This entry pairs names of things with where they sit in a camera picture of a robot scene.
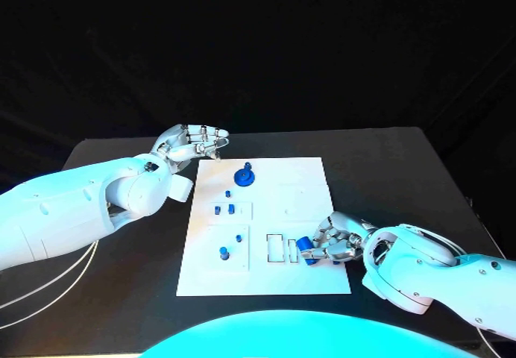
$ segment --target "table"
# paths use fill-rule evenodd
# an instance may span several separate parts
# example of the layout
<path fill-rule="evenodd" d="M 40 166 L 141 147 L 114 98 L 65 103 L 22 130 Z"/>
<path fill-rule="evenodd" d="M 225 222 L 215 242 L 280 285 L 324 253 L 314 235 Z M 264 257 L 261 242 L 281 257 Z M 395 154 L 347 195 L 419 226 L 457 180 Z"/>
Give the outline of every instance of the table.
<path fill-rule="evenodd" d="M 88 139 L 65 169 L 146 153 L 154 138 Z M 499 256 L 425 135 L 418 128 L 231 135 L 222 158 L 321 157 L 334 209 L 378 226 L 409 223 L 453 239 L 468 252 Z M 198 163 L 182 175 L 195 180 Z M 394 324 L 464 347 L 474 328 L 434 302 L 414 315 L 362 285 L 365 268 L 347 263 L 352 295 L 176 297 L 192 195 L 100 241 L 88 272 L 59 302 L 0 330 L 0 356 L 144 351 L 170 335 L 215 318 L 255 310 L 319 310 Z M 10 268 L 0 276 L 1 302 L 58 276 L 85 249 Z M 36 297 L 0 311 L 0 322 L 33 312 L 76 278 L 69 274 Z"/>

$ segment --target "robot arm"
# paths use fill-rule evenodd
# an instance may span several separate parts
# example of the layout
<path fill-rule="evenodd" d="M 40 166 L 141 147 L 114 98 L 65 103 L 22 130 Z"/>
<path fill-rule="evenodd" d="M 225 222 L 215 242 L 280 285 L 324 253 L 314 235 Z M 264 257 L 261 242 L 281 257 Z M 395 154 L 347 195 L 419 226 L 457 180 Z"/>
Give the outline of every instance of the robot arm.
<path fill-rule="evenodd" d="M 0 271 L 78 250 L 156 213 L 169 198 L 185 202 L 193 182 L 176 173 L 195 157 L 218 159 L 228 132 L 177 125 L 150 154 L 46 175 L 0 195 Z"/>
<path fill-rule="evenodd" d="M 401 309 L 422 314 L 435 299 L 473 326 L 516 339 L 515 261 L 466 254 L 450 240 L 418 227 L 376 229 L 342 213 L 323 221 L 313 243 L 316 248 L 301 251 L 308 259 L 363 257 L 362 283 Z"/>

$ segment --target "blue cylinder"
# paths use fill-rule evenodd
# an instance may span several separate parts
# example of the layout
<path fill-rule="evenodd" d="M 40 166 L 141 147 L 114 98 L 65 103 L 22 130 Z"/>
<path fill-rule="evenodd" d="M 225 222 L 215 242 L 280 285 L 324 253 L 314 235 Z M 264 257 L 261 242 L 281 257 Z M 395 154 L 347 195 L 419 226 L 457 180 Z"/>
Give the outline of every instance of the blue cylinder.
<path fill-rule="evenodd" d="M 314 248 L 314 244 L 311 243 L 311 240 L 308 239 L 308 236 L 304 236 L 296 244 L 298 245 L 298 250 L 307 250 L 308 248 Z M 313 265 L 317 263 L 319 259 L 304 259 L 307 261 L 307 265 Z"/>
<path fill-rule="evenodd" d="M 223 246 L 221 247 L 219 252 L 221 252 L 221 258 L 223 260 L 228 260 L 229 259 L 229 252 L 228 252 L 228 249 Z"/>
<path fill-rule="evenodd" d="M 245 162 L 244 169 L 235 173 L 235 184 L 238 186 L 249 186 L 255 181 L 255 173 L 251 170 L 251 163 Z"/>

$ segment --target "white paper sheet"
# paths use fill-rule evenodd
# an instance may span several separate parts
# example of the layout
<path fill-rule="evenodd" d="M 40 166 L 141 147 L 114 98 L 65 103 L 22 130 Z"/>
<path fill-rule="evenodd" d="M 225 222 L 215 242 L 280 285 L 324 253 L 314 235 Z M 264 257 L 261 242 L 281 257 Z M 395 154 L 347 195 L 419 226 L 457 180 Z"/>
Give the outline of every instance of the white paper sheet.
<path fill-rule="evenodd" d="M 255 182 L 236 186 L 234 174 L 252 165 Z M 235 214 L 226 210 L 235 205 Z M 221 206 L 221 215 L 215 215 Z M 317 295 L 350 293 L 345 264 L 308 266 L 290 260 L 288 240 L 311 237 L 333 205 L 320 158 L 202 160 L 180 267 L 179 296 Z M 235 236 L 242 235 L 242 242 Z M 283 235 L 283 263 L 268 263 L 267 234 Z M 231 257 L 222 260 L 218 249 Z"/>

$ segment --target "black backdrop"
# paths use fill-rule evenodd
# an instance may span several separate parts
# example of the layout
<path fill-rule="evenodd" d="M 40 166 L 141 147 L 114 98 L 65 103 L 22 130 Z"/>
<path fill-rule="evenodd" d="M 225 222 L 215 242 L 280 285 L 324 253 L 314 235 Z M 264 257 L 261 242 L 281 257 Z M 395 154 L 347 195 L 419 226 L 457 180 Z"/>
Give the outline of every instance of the black backdrop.
<path fill-rule="evenodd" d="M 510 1 L 1 5 L 1 191 L 59 170 L 84 138 L 157 136 L 176 123 L 232 133 L 411 125 L 516 254 L 502 209 L 516 166 Z"/>

